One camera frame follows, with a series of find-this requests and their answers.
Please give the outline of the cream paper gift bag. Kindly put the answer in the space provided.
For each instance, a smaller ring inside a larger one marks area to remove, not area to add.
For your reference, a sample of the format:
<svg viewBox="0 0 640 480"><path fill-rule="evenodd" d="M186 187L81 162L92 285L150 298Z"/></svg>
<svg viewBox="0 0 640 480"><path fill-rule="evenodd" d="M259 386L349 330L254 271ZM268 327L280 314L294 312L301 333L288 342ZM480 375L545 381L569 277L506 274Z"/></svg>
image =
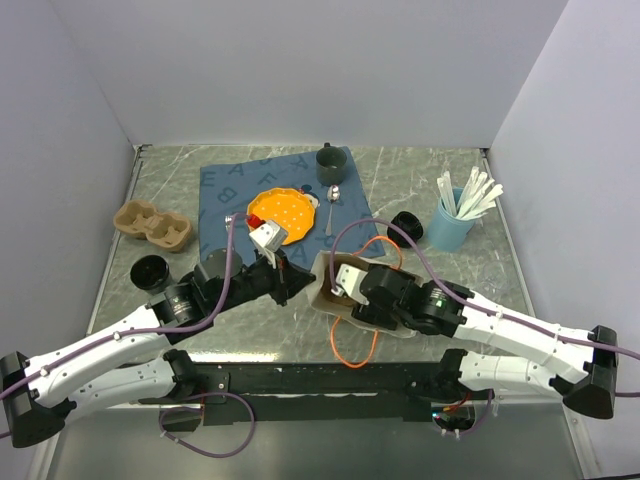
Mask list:
<svg viewBox="0 0 640 480"><path fill-rule="evenodd" d="M323 283L319 287L319 290L314 294L309 294L309 302L313 309L318 310L320 312L327 313L330 316L334 316L334 322L329 330L329 343L331 346L331 350L333 355L337 360L339 360L343 365L350 369L359 369L364 367L367 363L369 363L376 351L378 338L380 334L389 335L391 338L396 339L410 339L416 336L415 332L411 332L409 329L405 327L399 326L396 330L391 330L388 328L384 328L381 326L373 325L371 323L364 322L362 320L358 320L352 317L351 311L354 308L355 304L348 297L341 297L335 294L332 290L331 284L331 275L330 275L330 266L332 262L330 260L329 252L320 252L319 260L316 260L314 263L314 269L317 270L320 266L325 265L325 272ZM336 341L336 331L338 329L338 325L342 322L346 321L352 326L367 332L372 332L373 337L371 341L371 346L369 348L369 352L367 357L360 362L350 362L345 359L338 350L338 345Z"/></svg>

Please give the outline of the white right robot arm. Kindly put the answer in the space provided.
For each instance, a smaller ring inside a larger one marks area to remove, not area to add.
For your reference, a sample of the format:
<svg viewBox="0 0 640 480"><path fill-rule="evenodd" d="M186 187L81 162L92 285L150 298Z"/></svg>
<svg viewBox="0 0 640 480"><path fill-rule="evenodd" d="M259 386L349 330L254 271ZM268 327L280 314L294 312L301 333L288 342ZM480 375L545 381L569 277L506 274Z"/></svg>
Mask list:
<svg viewBox="0 0 640 480"><path fill-rule="evenodd" d="M501 350L499 356L455 354L459 364L437 375L444 396L456 399L467 391L484 390L535 392L557 397L583 416L612 418L618 366L614 330L572 329L519 316L460 285L422 283L384 264L358 268L343 263L329 272L332 294L352 301L351 315L358 322Z"/></svg>

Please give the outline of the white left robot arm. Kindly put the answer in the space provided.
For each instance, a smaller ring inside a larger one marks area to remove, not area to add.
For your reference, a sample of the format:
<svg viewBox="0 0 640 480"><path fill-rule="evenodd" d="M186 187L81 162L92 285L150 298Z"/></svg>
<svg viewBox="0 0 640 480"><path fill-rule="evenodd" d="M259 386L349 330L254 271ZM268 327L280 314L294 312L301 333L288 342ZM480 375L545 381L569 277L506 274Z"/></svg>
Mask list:
<svg viewBox="0 0 640 480"><path fill-rule="evenodd" d="M13 447L43 442L91 410L137 399L190 400L199 379L187 354L173 345L212 327L219 314L265 295L284 306L315 281L288 260L284 234L268 221L249 235L256 255L251 265L228 244L95 334L47 354L3 356L1 404Z"/></svg>

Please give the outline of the brown cardboard cup carrier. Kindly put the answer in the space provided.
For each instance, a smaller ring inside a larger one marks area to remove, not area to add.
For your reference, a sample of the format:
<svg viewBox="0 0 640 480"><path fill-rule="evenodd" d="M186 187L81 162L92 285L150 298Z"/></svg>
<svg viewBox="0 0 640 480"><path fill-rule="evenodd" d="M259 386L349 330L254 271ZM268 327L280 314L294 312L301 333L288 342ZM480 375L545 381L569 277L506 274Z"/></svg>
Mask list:
<svg viewBox="0 0 640 480"><path fill-rule="evenodd" d="M369 304L360 285L368 273L369 264L353 255L337 254L330 258L322 251L320 296L329 304L343 307L348 314L359 306Z"/></svg>

